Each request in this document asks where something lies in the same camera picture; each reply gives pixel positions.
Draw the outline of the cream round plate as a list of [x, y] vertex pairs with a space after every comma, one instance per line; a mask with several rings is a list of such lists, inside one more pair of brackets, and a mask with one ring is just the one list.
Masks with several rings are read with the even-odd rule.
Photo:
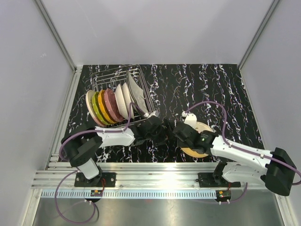
[[99, 125], [99, 120], [93, 110], [93, 105], [92, 105], [92, 96], [95, 92], [93, 90], [89, 90], [87, 93], [86, 93], [86, 97], [85, 97], [85, 100], [86, 100], [86, 105], [87, 105], [87, 109], [92, 117], [92, 119]]
[[[210, 131], [210, 132], [213, 132], [213, 130], [212, 130], [208, 125], [205, 125], [205, 124], [202, 123], [202, 122], [197, 122], [197, 123], [196, 123], [196, 128], [195, 128], [195, 129], [196, 129], [196, 131], [197, 131], [198, 133], [201, 133], [201, 132], [203, 132], [203, 131], [205, 131], [205, 130]], [[185, 154], [187, 154], [187, 155], [189, 155], [189, 156], [191, 156], [191, 157], [194, 157], [194, 158], [205, 158], [205, 157], [208, 156], [208, 154], [206, 154], [206, 153], [200, 154], [200, 153], [197, 153], [196, 151], [193, 151], [192, 149], [190, 149], [190, 148], [188, 148], [188, 147], [186, 147], [186, 148], [182, 147], [181, 150], [182, 150]]]

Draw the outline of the floral patterned brown plate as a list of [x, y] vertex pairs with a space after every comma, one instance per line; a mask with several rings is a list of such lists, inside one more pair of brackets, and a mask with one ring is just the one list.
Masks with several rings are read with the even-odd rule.
[[131, 103], [131, 96], [130, 96], [130, 93], [129, 93], [129, 89], [128, 89], [128, 86], [127, 86], [127, 83], [125, 82], [123, 85], [122, 85], [122, 93], [123, 93], [123, 96], [124, 96], [124, 101], [125, 101], [125, 104], [126, 104], [126, 108], [127, 108], [127, 112], [131, 112], [131, 118], [134, 119], [134, 110], [133, 110], [133, 107], [130, 106], [130, 103]]

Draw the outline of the white square plate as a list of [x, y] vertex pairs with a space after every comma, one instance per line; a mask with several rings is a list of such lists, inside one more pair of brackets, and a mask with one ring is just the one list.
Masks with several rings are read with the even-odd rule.
[[131, 96], [131, 101], [133, 102], [133, 108], [134, 110], [138, 111], [138, 108], [136, 106], [137, 102], [136, 102], [136, 99], [135, 99], [135, 81], [130, 73], [129, 70], [127, 70], [127, 83], [128, 83], [128, 88], [129, 88], [129, 92], [130, 92], [130, 96]]
[[141, 112], [143, 113], [143, 115], [145, 113], [149, 113], [148, 109], [146, 108], [146, 103], [144, 100], [144, 91], [142, 88], [139, 87], [139, 85], [137, 83], [134, 84], [135, 86], [135, 99], [137, 102], [137, 106], [140, 108]]

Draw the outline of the metal wire dish rack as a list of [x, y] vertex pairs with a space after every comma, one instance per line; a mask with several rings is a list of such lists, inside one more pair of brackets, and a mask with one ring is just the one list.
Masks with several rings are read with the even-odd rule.
[[[155, 107], [151, 99], [149, 86], [146, 82], [145, 76], [139, 65], [126, 65], [126, 66], [115, 67], [108, 70], [92, 73], [91, 74], [92, 90], [99, 92], [102, 89], [103, 90], [111, 89], [112, 91], [115, 91], [116, 87], [119, 84], [122, 87], [122, 85], [125, 82], [127, 83], [127, 70], [130, 71], [133, 79], [139, 85], [139, 87], [143, 89], [144, 100], [146, 103], [146, 108], [148, 109], [149, 113], [155, 111]], [[135, 117], [134, 119], [131, 120], [131, 122], [143, 121], [145, 119], [140, 108], [138, 106], [137, 108], [138, 111], [134, 110], [133, 108]]]

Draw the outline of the pink polka dot plate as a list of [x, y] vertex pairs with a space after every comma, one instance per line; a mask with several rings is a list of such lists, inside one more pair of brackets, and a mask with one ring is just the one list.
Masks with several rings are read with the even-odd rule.
[[119, 109], [117, 106], [117, 101], [115, 98], [115, 94], [111, 89], [106, 89], [104, 92], [104, 100], [106, 108], [108, 109], [108, 112], [111, 116], [111, 118], [115, 122], [121, 122], [123, 121], [123, 117], [119, 113]]

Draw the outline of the orange polka dot plate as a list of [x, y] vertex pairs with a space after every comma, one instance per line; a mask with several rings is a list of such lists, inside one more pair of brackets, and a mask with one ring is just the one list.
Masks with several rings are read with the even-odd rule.
[[99, 108], [100, 108], [100, 112], [101, 112], [103, 118], [109, 124], [114, 124], [114, 123], [116, 123], [116, 121], [113, 120], [113, 118], [111, 117], [111, 115], [109, 113], [109, 110], [106, 107], [105, 100], [104, 100], [104, 92], [105, 92], [105, 90], [103, 90], [103, 89], [100, 90], [99, 94], [97, 96], [97, 100], [98, 100], [98, 105], [99, 105]]

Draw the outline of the green polka dot plate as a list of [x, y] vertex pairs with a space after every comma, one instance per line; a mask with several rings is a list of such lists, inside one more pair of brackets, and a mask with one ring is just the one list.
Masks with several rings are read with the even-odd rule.
[[102, 115], [102, 113], [100, 111], [100, 107], [99, 107], [99, 104], [98, 104], [98, 94], [99, 94], [99, 92], [95, 92], [92, 96], [92, 108], [93, 108], [98, 120], [103, 125], [108, 126], [109, 122], [104, 118], [104, 116]]

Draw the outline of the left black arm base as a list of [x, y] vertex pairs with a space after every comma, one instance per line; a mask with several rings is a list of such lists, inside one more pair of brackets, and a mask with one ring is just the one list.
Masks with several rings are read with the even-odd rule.
[[83, 173], [77, 173], [74, 186], [75, 187], [102, 187], [105, 188], [115, 187], [116, 184], [115, 172], [103, 172], [100, 176], [96, 176], [92, 179], [87, 179]]

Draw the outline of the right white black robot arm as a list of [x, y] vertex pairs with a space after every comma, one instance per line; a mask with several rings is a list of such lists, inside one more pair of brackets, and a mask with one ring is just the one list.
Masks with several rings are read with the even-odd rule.
[[216, 166], [213, 182], [218, 187], [236, 182], [259, 184], [275, 194], [289, 196], [296, 166], [285, 150], [252, 148], [231, 142], [208, 130], [197, 132], [195, 128], [181, 121], [170, 130], [171, 135], [177, 138], [179, 147], [233, 162], [230, 164], [221, 161]]

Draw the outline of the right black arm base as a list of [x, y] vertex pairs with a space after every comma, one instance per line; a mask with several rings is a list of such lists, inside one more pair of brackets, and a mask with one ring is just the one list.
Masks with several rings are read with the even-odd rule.
[[240, 182], [228, 182], [223, 178], [214, 178], [213, 173], [209, 172], [200, 172], [196, 179], [199, 187], [201, 188], [238, 188], [241, 187]]

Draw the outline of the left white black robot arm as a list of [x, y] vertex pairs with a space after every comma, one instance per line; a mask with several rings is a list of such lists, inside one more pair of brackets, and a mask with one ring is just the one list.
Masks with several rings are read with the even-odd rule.
[[99, 148], [137, 146], [146, 141], [152, 141], [154, 146], [164, 145], [172, 127], [168, 120], [156, 116], [121, 128], [87, 127], [84, 124], [83, 131], [75, 131], [62, 139], [59, 156], [77, 168], [89, 186], [96, 187], [101, 182], [102, 171], [93, 157]]

